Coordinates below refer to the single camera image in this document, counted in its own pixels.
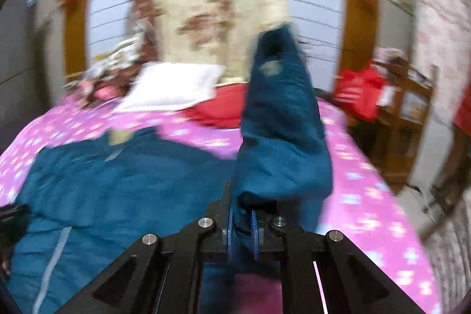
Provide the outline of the pink floral bed sheet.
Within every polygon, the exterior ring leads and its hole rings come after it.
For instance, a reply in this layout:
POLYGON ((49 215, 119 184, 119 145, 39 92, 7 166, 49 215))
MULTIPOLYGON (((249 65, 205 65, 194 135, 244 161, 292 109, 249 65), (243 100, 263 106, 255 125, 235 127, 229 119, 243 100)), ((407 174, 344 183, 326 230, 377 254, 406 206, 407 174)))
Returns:
MULTIPOLYGON (((340 230, 425 312, 442 310, 429 258, 404 209, 346 133, 346 117, 318 101, 334 170, 334 189, 323 208, 321 233, 340 230)), ((165 139, 200 147, 223 157, 241 143, 237 129, 221 130, 190 121, 180 112, 116 114, 109 102, 80 109, 66 101, 23 128, 1 154, 1 203, 12 202, 43 147, 94 139, 110 128, 156 126, 165 139)))

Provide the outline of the white pillow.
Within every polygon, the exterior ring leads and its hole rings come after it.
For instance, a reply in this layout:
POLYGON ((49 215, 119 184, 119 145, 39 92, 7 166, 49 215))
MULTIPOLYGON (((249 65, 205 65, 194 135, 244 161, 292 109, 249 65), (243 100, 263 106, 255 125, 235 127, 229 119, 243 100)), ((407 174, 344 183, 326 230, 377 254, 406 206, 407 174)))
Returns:
POLYGON ((218 64, 147 64, 115 113, 180 111, 215 96, 224 67, 218 64))

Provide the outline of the red shopping bag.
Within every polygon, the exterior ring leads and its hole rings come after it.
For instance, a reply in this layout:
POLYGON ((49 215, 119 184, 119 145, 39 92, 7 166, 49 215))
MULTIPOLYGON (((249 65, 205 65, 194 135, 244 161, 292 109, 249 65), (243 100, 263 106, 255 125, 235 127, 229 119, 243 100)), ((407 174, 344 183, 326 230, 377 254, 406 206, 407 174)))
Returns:
POLYGON ((337 79, 333 100, 349 115, 373 122, 378 115, 378 100, 387 79, 368 63, 359 72, 341 69, 337 79))

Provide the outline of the grey wardrobe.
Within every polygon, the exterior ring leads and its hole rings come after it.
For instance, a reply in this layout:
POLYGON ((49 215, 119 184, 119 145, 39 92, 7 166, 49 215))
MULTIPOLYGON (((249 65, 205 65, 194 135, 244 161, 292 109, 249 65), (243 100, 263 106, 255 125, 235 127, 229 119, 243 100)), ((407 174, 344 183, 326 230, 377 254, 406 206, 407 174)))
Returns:
POLYGON ((36 5, 37 0, 6 0, 1 8, 1 151, 50 107, 36 5))

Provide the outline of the red cloth at right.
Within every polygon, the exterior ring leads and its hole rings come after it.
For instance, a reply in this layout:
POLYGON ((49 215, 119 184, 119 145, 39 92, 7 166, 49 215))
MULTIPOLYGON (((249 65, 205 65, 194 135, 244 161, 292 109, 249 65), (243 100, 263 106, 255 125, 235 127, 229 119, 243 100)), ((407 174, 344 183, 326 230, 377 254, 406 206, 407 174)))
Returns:
POLYGON ((471 85, 465 89, 461 105, 453 123, 460 128, 467 136, 471 136, 471 85))

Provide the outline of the wooden shelf rack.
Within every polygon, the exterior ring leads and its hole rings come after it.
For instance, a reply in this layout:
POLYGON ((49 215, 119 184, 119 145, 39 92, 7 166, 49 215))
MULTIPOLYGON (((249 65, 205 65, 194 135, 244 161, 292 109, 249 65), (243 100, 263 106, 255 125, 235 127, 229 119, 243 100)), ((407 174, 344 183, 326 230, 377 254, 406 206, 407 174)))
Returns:
POLYGON ((396 195, 409 185, 439 67, 434 64, 430 76, 426 77, 402 57, 388 62, 374 61, 373 64, 386 71, 391 96, 385 105, 378 108, 377 135, 370 162, 396 195))

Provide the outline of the cream floral quilt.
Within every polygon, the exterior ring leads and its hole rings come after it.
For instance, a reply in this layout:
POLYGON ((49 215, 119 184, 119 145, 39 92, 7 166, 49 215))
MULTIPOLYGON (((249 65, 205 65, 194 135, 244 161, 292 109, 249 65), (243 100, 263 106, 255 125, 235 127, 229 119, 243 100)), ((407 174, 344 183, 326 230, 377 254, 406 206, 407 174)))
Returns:
POLYGON ((152 0, 164 62, 220 64, 220 83, 250 78, 256 39, 287 22, 287 0, 152 0))

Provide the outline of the brown patterned blanket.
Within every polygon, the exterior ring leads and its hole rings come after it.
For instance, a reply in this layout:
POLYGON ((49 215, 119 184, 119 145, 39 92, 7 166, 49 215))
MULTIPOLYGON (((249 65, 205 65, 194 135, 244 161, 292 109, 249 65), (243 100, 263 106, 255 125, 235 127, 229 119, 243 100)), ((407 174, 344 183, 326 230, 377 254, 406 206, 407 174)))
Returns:
POLYGON ((143 66, 159 61, 153 0, 130 0, 130 35, 110 51, 96 55, 65 89, 80 108, 93 108, 125 97, 143 66))

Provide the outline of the red ruffled pillow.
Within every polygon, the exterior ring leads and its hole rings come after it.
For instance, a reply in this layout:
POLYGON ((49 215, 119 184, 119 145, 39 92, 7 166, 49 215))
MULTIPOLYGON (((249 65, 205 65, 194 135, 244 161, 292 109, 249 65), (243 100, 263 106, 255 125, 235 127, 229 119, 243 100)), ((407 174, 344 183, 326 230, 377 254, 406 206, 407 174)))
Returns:
POLYGON ((185 118, 219 129, 240 127, 245 106, 247 84, 229 84, 215 90, 213 99, 181 111, 185 118))

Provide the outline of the dark teal puffer jacket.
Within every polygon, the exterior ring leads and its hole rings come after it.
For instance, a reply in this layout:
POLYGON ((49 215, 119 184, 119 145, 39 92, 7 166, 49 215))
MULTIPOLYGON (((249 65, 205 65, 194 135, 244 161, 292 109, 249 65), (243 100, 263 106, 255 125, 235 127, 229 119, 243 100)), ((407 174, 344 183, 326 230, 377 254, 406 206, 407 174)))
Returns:
POLYGON ((133 242, 203 216, 231 184, 241 242, 254 210, 313 231, 333 189, 331 157, 306 66, 289 26, 262 33, 233 160, 153 128, 111 147, 106 136, 42 149, 18 195, 29 209, 7 288, 24 313, 54 313, 133 242))

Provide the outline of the pink floral curtain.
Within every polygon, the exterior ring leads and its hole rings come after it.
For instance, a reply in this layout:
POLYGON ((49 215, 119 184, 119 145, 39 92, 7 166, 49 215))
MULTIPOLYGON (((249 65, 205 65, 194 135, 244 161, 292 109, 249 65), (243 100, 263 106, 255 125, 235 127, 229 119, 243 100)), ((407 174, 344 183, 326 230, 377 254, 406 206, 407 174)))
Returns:
POLYGON ((470 75, 470 0, 416 0, 413 62, 431 77, 438 68, 432 99, 442 124, 453 121, 470 75))

